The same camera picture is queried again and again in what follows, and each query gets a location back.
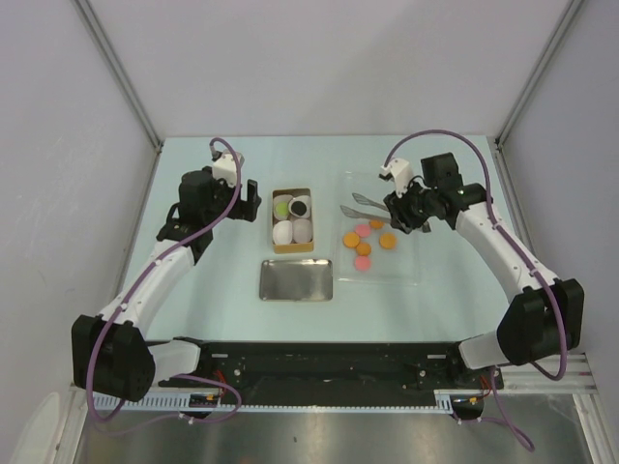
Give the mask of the clear plastic tray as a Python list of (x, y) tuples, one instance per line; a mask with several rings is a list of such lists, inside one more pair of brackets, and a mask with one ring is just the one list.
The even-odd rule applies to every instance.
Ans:
[[(420, 279), (417, 259), (420, 257), (419, 234), (414, 232), (405, 235), (393, 229), (389, 223), (381, 229), (373, 229), (369, 237), (361, 238), (361, 242), (371, 245), (371, 268), (367, 272), (359, 272), (354, 267), (354, 260), (358, 256), (355, 248), (343, 245), (342, 237), (351, 231), (357, 224), (368, 223), (367, 219), (346, 217), (340, 210), (345, 205), (355, 210), (383, 216), (378, 209), (357, 204), (351, 193), (358, 192), (378, 203), (391, 191), (391, 186), (379, 180), (371, 173), (345, 171), (338, 176), (337, 193), (334, 196), (332, 229), (332, 252), (335, 279), (342, 282), (376, 283), (376, 284), (403, 284), (415, 285)], [(379, 244), (383, 233), (393, 233), (398, 238), (395, 249), (384, 249)]]

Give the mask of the gold cookie tin box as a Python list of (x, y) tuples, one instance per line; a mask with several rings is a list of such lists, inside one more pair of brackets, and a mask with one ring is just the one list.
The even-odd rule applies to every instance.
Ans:
[[(290, 194), (293, 197), (298, 196), (298, 195), (309, 195), (311, 198), (311, 216), (310, 218), (308, 218), (311, 223), (312, 223), (312, 232), (313, 232), (313, 238), (312, 241), (310, 243), (307, 244), (296, 244), (294, 241), (291, 245), (288, 246), (275, 246), (273, 243), (273, 238), (272, 238), (272, 233), (273, 233), (273, 227), (274, 225), (278, 222), (276, 219), (274, 219), (273, 217), (273, 198), (275, 196), (278, 195), (282, 195), (282, 194)], [(292, 217), (291, 215), (289, 215), (288, 220), (290, 220), (291, 222), (293, 222), (294, 220), (296, 220), (296, 218)], [(271, 196), (271, 200), (270, 200), (270, 238), (271, 238), (271, 244), (274, 250), (274, 253), (276, 254), (286, 254), (286, 253), (305, 253), (305, 252), (311, 252), (314, 250), (314, 213), (313, 213), (313, 200), (312, 200), (312, 195), (311, 195), (311, 191), (309, 188), (282, 188), (282, 189), (275, 189), (272, 192), (272, 196)]]

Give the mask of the left corner frame post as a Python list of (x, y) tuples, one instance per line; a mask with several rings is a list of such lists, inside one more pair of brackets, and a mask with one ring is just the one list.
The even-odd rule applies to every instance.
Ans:
[(105, 66), (115, 81), (142, 132), (148, 139), (151, 147), (155, 150), (155, 153), (158, 154), (162, 148), (162, 139), (158, 135), (126, 67), (122, 63), (92, 3), (88, 0), (72, 0), (71, 4), (74, 6), (77, 15), (100, 53)]

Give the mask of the black sandwich cookie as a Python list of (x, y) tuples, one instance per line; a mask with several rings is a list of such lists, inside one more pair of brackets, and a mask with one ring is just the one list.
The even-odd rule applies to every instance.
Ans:
[(296, 218), (308, 218), (310, 216), (310, 206), (300, 201), (299, 199), (295, 199), (288, 204), (289, 213)]

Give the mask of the white paper cup far-left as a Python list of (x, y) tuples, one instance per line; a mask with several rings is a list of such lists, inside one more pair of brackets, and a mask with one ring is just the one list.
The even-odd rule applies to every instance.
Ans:
[(275, 196), (273, 198), (273, 217), (274, 217), (274, 219), (276, 219), (277, 221), (282, 221), (278, 217), (275, 217), (275, 215), (274, 215), (275, 206), (278, 203), (280, 203), (280, 202), (286, 202), (287, 204), (289, 204), (290, 201), (292, 200), (292, 198), (293, 198), (293, 196), (290, 195), (290, 194), (282, 194), (282, 195)]

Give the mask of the orange flower cookie lower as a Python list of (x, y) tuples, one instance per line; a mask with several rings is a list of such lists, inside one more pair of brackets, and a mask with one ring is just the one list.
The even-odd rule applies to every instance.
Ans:
[(371, 254), (371, 245), (361, 242), (356, 246), (355, 250), (358, 256), (369, 256)]

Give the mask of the corner frame post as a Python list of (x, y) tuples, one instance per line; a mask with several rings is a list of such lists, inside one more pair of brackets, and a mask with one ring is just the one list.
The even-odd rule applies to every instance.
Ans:
[(499, 150), (504, 148), (510, 138), (516, 124), (524, 114), (527, 105), (533, 99), (537, 88), (547, 74), (550, 65), (559, 53), (586, 4), (587, 1), (585, 0), (570, 0), (560, 14), (522, 89), (518, 93), (515, 103), (501, 125), (499, 132), (494, 137), (494, 143)]
[(148, 139), (151, 147), (155, 150), (155, 153), (158, 154), (162, 148), (162, 139), (158, 135), (126, 67), (122, 63), (92, 3), (88, 0), (72, 0), (71, 4), (74, 6), (77, 15), (100, 53), (105, 66), (115, 81), (142, 132)]

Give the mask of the aluminium frame rail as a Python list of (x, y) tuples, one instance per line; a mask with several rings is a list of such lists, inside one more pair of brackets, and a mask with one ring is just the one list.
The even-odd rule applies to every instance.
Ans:
[(586, 394), (597, 391), (589, 363), (584, 354), (569, 355), (561, 380), (544, 376), (535, 366), (506, 366), (501, 368), (506, 392), (532, 394)]

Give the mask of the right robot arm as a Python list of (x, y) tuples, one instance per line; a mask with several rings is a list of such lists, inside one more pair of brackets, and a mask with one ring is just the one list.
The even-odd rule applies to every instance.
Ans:
[(430, 218), (449, 224), (482, 257), (501, 285), (509, 307), (497, 329), (457, 343), (446, 363), (448, 380), (468, 388), (482, 369), (524, 365), (565, 355), (579, 345), (584, 290), (561, 279), (528, 250), (497, 215), (480, 184), (465, 184), (451, 153), (425, 158), (415, 179), (410, 163), (392, 159), (380, 178), (395, 185), (384, 203), (391, 224), (405, 234)]

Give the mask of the green sandwich cookie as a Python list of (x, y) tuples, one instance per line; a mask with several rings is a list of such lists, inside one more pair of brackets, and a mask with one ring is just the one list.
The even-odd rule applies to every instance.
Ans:
[(289, 215), (288, 204), (286, 202), (280, 202), (275, 206), (274, 215), (280, 220), (285, 220)]

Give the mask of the metal tongs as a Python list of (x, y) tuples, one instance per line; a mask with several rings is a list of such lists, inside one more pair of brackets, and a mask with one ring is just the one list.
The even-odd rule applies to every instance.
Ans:
[(350, 208), (348, 206), (340, 205), (339, 208), (340, 208), (341, 212), (347, 218), (367, 219), (367, 220), (373, 220), (373, 221), (381, 221), (381, 222), (383, 222), (385, 224), (389, 223), (392, 228), (396, 228), (394, 225), (392, 225), (391, 215), (389, 213), (388, 208), (384, 204), (378, 203), (376, 201), (373, 201), (373, 200), (367, 198), (366, 196), (364, 196), (364, 195), (362, 195), (361, 193), (358, 193), (358, 192), (352, 192), (351, 195), (352, 195), (353, 200), (357, 204), (359, 204), (361, 206), (365, 206), (365, 207), (371, 207), (371, 208), (378, 209), (381, 212), (383, 212), (384, 215), (383, 216), (378, 216), (378, 215), (375, 215), (375, 214), (364, 213), (364, 212), (355, 210), (353, 208)]

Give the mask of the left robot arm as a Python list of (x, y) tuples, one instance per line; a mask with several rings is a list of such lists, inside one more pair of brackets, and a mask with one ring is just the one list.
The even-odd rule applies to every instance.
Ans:
[(72, 327), (74, 383), (126, 401), (141, 400), (151, 386), (179, 374), (207, 384), (213, 362), (198, 345), (173, 339), (150, 345), (145, 333), (176, 284), (198, 263), (225, 218), (253, 222), (261, 199), (257, 183), (241, 180), (241, 161), (225, 154), (183, 175), (179, 200), (140, 274), (97, 315), (79, 316)]

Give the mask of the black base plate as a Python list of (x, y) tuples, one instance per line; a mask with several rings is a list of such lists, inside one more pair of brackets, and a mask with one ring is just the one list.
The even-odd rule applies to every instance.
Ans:
[(500, 373), (467, 370), (451, 342), (201, 342), (190, 379), (164, 387), (194, 387), (197, 378), (224, 380), (242, 399), (311, 399), (328, 405), (410, 404), (439, 390), (501, 388)]

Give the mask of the right corner frame post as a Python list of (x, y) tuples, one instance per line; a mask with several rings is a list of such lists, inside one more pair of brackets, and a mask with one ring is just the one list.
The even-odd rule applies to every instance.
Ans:
[(587, 1), (585, 0), (570, 0), (560, 14), (522, 89), (518, 93), (515, 103), (501, 125), (499, 132), (494, 137), (494, 143), (499, 150), (504, 148), (510, 138), (516, 124), (524, 114), (527, 105), (533, 99), (537, 88), (547, 74), (550, 65), (559, 53), (586, 4)]

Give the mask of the white paper cup far-right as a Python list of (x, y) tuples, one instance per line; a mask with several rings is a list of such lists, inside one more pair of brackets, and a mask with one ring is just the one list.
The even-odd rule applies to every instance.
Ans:
[(310, 196), (309, 195), (298, 195), (298, 196), (293, 197), (291, 201), (294, 201), (295, 199), (299, 199), (300, 201), (303, 201), (303, 202), (307, 203), (310, 206), (310, 216), (311, 216), (311, 198), (310, 198)]

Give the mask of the white paper cup near-left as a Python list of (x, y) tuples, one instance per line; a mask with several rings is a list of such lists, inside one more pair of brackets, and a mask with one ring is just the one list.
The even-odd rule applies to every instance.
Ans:
[(277, 222), (273, 227), (273, 243), (275, 246), (288, 246), (293, 243), (293, 224), (290, 220)]

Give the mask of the silver tin lid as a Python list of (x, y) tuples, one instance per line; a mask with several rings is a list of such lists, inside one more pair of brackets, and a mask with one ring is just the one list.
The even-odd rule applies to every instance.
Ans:
[(258, 295), (268, 302), (328, 302), (334, 295), (333, 263), (328, 259), (265, 260)]

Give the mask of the white paper cup near-right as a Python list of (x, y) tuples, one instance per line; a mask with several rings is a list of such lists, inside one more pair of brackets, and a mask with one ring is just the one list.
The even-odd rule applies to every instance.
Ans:
[(312, 241), (312, 223), (307, 218), (297, 218), (292, 222), (293, 241), (296, 244), (307, 244)]

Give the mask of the pink sandwich cookie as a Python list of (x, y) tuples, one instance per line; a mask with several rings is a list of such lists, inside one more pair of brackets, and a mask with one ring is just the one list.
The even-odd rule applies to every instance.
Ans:
[(354, 228), (354, 232), (360, 237), (360, 238), (366, 238), (369, 237), (372, 233), (372, 228), (368, 223), (362, 223), (362, 224), (357, 224)]
[(367, 272), (371, 265), (371, 259), (366, 255), (358, 255), (354, 260), (354, 267), (359, 272)]

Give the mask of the orange round biscuit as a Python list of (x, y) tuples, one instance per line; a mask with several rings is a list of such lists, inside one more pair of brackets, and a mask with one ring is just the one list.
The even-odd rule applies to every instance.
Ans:
[(354, 231), (348, 232), (342, 237), (343, 245), (348, 248), (356, 248), (360, 242), (360, 236)]
[(379, 244), (384, 249), (395, 249), (398, 238), (393, 233), (383, 233), (379, 238)]

